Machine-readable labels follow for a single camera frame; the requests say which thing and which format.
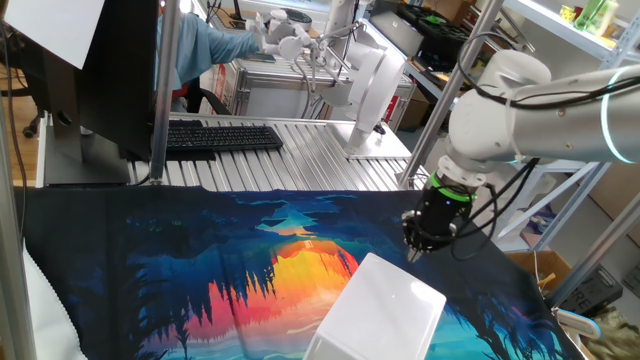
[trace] green object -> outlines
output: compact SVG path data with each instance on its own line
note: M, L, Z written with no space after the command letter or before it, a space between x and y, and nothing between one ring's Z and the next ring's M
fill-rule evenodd
M587 6L582 10L580 17L573 23L573 27L580 31L586 30L606 1L607 0L589 0Z
M435 25L440 25L440 19L434 15L429 15L429 17L427 18L427 21Z
M438 182L438 179L436 179L435 175L429 176L429 182L431 183L431 185L433 185L435 188L439 188L442 185L440 185L440 183ZM438 191L440 191L440 193L446 197L448 197L451 200L455 200L455 201L460 201L460 202L472 202L473 200L476 199L476 195L471 195L471 199L469 199L468 196L465 195L458 195L456 193L453 193L451 191L449 191L449 189L446 188L440 188L438 189Z

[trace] cardboard box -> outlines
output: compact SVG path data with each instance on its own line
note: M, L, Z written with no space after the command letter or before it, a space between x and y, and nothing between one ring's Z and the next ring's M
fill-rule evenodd
M238 73L230 64L213 65L211 69L200 75L200 87L213 92L229 112L233 113L237 80ZM202 100L199 113L215 114L206 99Z
M407 105L407 110L404 112L404 117L400 120L398 129L409 130L419 127L428 109L429 101L422 95L420 90L416 89L411 96L411 100L409 100L409 105Z
M423 0L422 6L439 12L452 23L460 26L476 0Z
M571 266L554 251L539 251L535 257L533 252L510 252L505 253L509 259L521 268L535 276L535 258L538 258L538 274L540 280L543 280L551 274L556 274L556 278L545 285L545 290L555 289L564 278L571 272Z

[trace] white paper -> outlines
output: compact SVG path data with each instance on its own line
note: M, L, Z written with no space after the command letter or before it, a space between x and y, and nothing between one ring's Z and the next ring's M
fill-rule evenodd
M104 0L10 0L5 21L82 69Z

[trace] colorful fabric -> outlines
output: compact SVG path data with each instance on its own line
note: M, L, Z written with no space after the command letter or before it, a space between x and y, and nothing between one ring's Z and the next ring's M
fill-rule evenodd
M27 248L92 360L300 359L369 252L447 296L429 360L581 358L533 277L495 246L465 262L444 249L408 263L400 216L418 198L37 190Z

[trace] monitor stand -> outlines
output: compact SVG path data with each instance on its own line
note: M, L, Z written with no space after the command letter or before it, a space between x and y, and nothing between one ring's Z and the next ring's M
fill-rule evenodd
M47 50L43 56L51 104L51 125L44 130L45 185L128 184L127 161L116 144L95 133L81 135L76 69Z
M45 186L124 185L131 182L118 146L96 134L81 135L82 161L60 151L53 126L46 126Z

